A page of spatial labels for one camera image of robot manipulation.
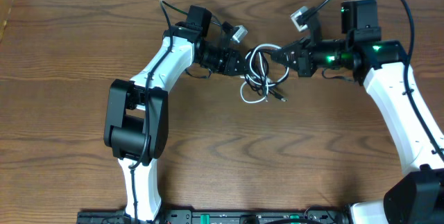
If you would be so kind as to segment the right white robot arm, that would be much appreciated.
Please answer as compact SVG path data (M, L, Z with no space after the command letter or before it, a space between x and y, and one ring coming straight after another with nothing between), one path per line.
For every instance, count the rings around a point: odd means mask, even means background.
M314 8L291 16L309 36L274 51L273 61L310 77L319 68L352 71L381 112L400 158L403 178L383 199L352 204L349 223L442 223L443 133L423 100L397 40L382 40L376 0L341 4L343 40L324 40Z

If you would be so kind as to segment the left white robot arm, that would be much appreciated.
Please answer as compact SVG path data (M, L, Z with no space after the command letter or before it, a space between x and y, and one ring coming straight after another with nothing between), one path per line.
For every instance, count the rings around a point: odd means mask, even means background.
M104 143L112 149L126 181L125 223L154 223L162 199L157 187L157 160L169 135L169 93L194 63L210 74L240 76L246 71L240 52L231 47L248 31L242 25L220 24L217 44L206 40L212 13L192 5L186 20L169 24L153 59L130 80L110 86Z

